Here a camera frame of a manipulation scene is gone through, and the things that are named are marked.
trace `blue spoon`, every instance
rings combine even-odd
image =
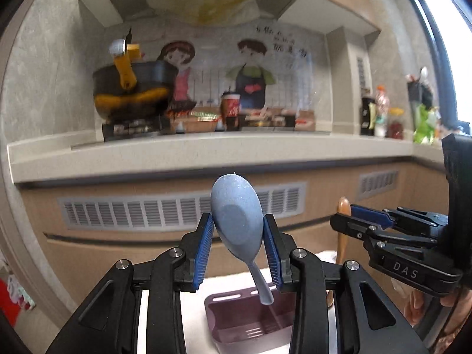
[[[222,176],[213,185],[211,205],[221,241],[231,254],[247,265],[261,304],[272,304],[272,292],[254,263],[263,240],[264,219],[253,187],[236,174]]]

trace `pink dress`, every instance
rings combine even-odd
[[[188,76],[190,75],[190,68],[179,72],[176,77],[175,88],[174,88],[174,100],[175,101],[187,101],[188,100]]]

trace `black pot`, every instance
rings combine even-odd
[[[150,118],[162,114],[174,95],[178,68],[167,61],[133,63],[137,84],[132,91],[125,91],[120,84],[120,75],[114,65],[103,67],[93,74],[95,107],[99,115],[110,123],[121,123],[135,119]],[[133,97],[151,89],[166,88],[167,93],[145,103]],[[112,96],[110,107],[97,106],[97,97]]]

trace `spoon handle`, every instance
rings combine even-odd
[[[272,305],[274,303],[274,297],[272,296],[271,290],[268,288],[268,284],[265,281],[263,274],[260,272],[254,261],[247,264],[247,267],[249,268],[254,283],[256,284],[261,304]]]

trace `kitchen counter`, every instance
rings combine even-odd
[[[200,133],[97,143],[75,132],[8,145],[12,181],[98,182],[202,170],[303,169],[412,159],[440,169],[442,150],[406,140],[323,133]]]

